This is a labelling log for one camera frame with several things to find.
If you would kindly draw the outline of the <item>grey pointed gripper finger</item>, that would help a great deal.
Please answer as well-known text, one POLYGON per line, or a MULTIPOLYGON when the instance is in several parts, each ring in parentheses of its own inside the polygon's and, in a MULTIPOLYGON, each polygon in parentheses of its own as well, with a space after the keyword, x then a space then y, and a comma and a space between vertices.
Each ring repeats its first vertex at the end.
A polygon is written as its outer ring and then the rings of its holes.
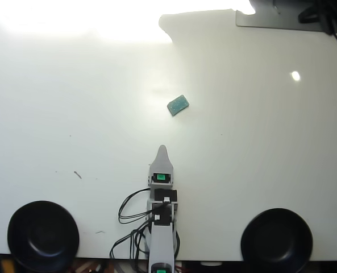
POLYGON ((169 156, 167 147, 165 145, 160 145, 157 151, 157 155, 154 161, 151 163, 151 167, 173 167, 169 156))

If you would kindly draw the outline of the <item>grey gripper body green label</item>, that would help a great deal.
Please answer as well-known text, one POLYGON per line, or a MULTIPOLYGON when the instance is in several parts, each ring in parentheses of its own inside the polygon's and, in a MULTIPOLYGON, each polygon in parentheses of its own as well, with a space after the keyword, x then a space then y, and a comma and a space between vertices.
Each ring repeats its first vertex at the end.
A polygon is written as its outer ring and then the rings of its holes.
POLYGON ((150 166, 148 175, 150 188, 172 189, 173 168, 162 166, 150 166))

